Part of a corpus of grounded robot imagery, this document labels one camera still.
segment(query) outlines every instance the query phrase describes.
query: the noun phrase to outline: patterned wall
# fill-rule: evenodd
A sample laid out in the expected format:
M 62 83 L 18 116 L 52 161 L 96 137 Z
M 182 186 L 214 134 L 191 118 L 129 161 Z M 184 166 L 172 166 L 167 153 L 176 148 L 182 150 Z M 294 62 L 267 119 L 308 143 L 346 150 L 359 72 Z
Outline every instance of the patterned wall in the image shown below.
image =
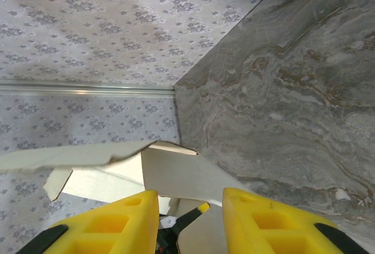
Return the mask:
M 178 142 L 173 98 L 0 96 L 0 154 L 85 143 Z M 50 170 L 0 172 L 0 253 L 15 253 L 43 229 L 102 203 L 71 195 L 50 202 Z
M 173 85 L 260 0 L 0 0 L 0 78 Z

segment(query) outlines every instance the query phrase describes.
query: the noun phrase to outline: white cardboard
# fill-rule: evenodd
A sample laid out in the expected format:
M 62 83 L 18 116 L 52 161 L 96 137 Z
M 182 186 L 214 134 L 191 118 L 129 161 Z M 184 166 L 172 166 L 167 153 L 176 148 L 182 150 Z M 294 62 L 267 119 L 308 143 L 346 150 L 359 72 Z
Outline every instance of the white cardboard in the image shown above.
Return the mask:
M 24 150 L 0 156 L 0 170 L 56 167 L 44 188 L 105 202 L 156 190 L 160 211 L 183 214 L 202 202 L 210 209 L 179 236 L 181 254 L 227 254 L 221 202 L 223 189 L 247 190 L 196 152 L 167 142 L 122 142 Z

